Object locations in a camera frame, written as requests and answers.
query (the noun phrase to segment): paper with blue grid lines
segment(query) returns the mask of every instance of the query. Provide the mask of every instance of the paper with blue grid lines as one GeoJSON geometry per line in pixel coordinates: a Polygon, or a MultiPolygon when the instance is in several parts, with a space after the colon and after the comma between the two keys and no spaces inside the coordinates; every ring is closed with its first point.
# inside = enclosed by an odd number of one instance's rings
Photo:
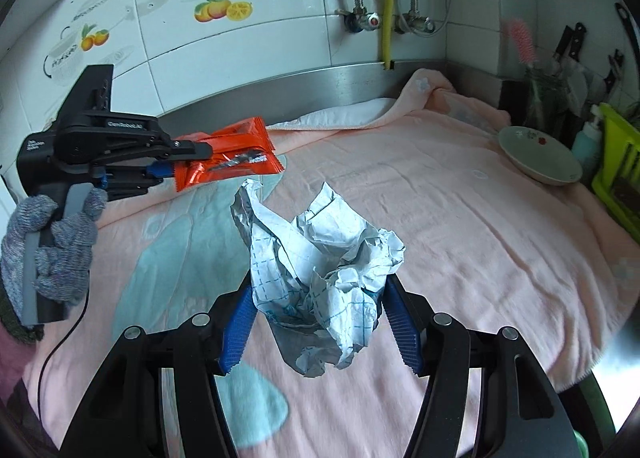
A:
{"type": "Polygon", "coordinates": [[[284,361],[305,377],[346,368],[378,324],[386,276],[404,260],[396,234],[377,229],[325,182],[287,222],[246,180],[231,213],[250,252],[253,298],[284,361]]]}

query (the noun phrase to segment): black cable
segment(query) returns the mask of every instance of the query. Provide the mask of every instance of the black cable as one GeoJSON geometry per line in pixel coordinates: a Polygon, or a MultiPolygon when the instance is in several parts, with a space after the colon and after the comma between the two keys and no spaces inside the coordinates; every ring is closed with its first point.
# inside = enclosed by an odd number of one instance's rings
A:
{"type": "Polygon", "coordinates": [[[86,307],[89,306],[89,287],[87,287],[86,289],[86,297],[84,298],[84,307],[82,308],[82,311],[80,313],[80,317],[78,317],[78,320],[76,320],[76,322],[74,323],[74,325],[71,327],[71,330],[69,330],[66,335],[64,337],[62,337],[62,339],[60,340],[60,342],[58,344],[56,344],[56,346],[52,349],[52,351],[49,353],[49,355],[47,355],[47,358],[44,359],[44,364],[42,365],[41,369],[40,369],[40,376],[38,377],[38,389],[36,391],[36,394],[38,396],[38,419],[40,420],[40,424],[42,425],[42,412],[40,411],[40,386],[42,385],[42,377],[44,376],[44,370],[47,367],[47,364],[49,364],[50,359],[53,357],[53,354],[58,351],[58,349],[60,348],[60,346],[62,346],[65,341],[67,339],[69,339],[69,336],[74,332],[74,330],[76,328],[78,328],[78,325],[80,324],[80,321],[82,320],[82,318],[84,317],[84,314],[86,313],[86,307]]]}

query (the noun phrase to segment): blue liquid soap bottle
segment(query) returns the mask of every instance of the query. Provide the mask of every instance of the blue liquid soap bottle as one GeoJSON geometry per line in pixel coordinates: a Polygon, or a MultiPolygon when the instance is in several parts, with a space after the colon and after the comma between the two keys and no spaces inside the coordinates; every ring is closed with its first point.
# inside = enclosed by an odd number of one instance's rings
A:
{"type": "Polygon", "coordinates": [[[602,112],[597,104],[591,107],[591,120],[585,122],[582,131],[575,136],[571,152],[582,166],[582,178],[580,181],[589,186],[600,167],[602,158],[602,112]]]}

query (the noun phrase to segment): fruit decal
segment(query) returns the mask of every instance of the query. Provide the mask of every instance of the fruit decal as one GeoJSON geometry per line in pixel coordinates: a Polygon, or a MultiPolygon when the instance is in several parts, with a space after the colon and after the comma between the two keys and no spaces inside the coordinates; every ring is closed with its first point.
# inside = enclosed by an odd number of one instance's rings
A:
{"type": "Polygon", "coordinates": [[[80,48],[82,48],[85,52],[88,52],[94,46],[102,46],[107,42],[109,38],[108,30],[99,30],[95,34],[89,35],[96,26],[92,25],[84,25],[82,28],[82,41],[80,42],[80,48]]]}
{"type": "Polygon", "coordinates": [[[196,21],[207,22],[213,19],[221,19],[227,16],[231,21],[242,21],[248,18],[254,11],[251,3],[246,1],[236,1],[231,3],[229,0],[207,0],[199,5],[193,11],[193,17],[196,21]]]}

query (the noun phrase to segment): red snack package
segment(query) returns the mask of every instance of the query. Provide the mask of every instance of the red snack package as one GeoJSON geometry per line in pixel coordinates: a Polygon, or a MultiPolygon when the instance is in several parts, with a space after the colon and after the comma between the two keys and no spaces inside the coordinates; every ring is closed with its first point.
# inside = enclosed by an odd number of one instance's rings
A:
{"type": "Polygon", "coordinates": [[[261,117],[241,120],[211,134],[187,134],[181,139],[206,142],[213,154],[208,160],[174,163],[178,191],[214,180],[284,171],[273,154],[274,147],[261,117]]]}

